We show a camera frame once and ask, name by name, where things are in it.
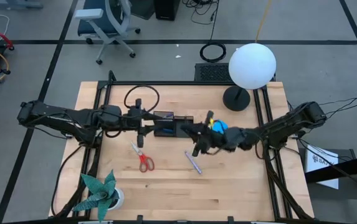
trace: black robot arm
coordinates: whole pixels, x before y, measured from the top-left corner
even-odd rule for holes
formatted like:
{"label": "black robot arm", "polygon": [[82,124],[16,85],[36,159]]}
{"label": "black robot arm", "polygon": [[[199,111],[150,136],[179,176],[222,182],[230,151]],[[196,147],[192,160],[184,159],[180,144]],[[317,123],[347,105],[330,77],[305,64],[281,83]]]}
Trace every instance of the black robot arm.
{"label": "black robot arm", "polygon": [[19,124],[34,128],[44,125],[69,134],[85,147],[98,147],[100,131],[137,131],[137,145],[143,147],[143,137],[152,132],[155,126],[142,126],[143,120],[163,119],[147,113],[141,109],[141,99],[130,106],[127,114],[121,114],[118,106],[106,105],[98,110],[70,110],[57,106],[46,105],[40,101],[21,104],[21,111],[17,117]]}
{"label": "black robot arm", "polygon": [[181,129],[196,143],[193,156],[198,156],[199,152],[208,154],[210,147],[217,147],[228,152],[234,152],[236,147],[249,150],[258,141],[266,141],[269,146],[279,149],[286,144],[289,136],[297,134],[302,128],[317,128],[326,121],[325,113],[315,102],[303,103],[285,116],[263,126],[227,128],[224,134],[210,128],[212,117],[213,112],[209,111],[204,123],[181,126]]}

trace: scissor blade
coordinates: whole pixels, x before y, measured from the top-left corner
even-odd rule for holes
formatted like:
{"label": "scissor blade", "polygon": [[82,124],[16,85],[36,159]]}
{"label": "scissor blade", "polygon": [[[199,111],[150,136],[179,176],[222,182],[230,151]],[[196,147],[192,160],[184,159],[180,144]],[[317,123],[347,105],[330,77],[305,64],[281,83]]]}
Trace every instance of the scissor blade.
{"label": "scissor blade", "polygon": [[133,147],[133,149],[136,151],[136,153],[137,153],[138,155],[141,154],[140,149],[139,149],[133,142],[131,142],[131,146]]}

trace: lamp base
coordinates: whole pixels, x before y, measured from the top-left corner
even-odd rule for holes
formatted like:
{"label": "lamp base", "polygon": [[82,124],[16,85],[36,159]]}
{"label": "lamp base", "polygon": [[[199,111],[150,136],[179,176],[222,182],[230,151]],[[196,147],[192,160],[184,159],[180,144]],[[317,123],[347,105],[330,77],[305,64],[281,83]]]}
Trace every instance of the lamp base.
{"label": "lamp base", "polygon": [[250,103],[250,95],[239,86],[229,87],[222,97],[224,105],[232,111],[242,111]]}

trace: black speaker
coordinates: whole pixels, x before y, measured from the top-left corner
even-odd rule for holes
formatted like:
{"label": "black speaker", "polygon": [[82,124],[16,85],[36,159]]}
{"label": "black speaker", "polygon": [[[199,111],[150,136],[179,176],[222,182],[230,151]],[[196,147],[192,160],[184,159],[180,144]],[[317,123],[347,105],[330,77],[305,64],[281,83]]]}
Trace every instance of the black speaker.
{"label": "black speaker", "polygon": [[153,0],[157,19],[175,20],[181,0]]}

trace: silver pen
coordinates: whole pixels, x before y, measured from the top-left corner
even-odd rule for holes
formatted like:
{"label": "silver pen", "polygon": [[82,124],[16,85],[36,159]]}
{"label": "silver pen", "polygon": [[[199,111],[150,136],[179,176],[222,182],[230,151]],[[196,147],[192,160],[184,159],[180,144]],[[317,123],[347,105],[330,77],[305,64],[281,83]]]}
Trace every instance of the silver pen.
{"label": "silver pen", "polygon": [[189,155],[189,153],[187,151],[185,151],[185,156],[189,159],[189,161],[191,161],[191,164],[193,165],[193,167],[197,170],[197,172],[199,174],[202,174],[202,171],[200,170],[200,168],[198,167],[198,165],[195,163],[195,161],[193,160],[192,156]]}

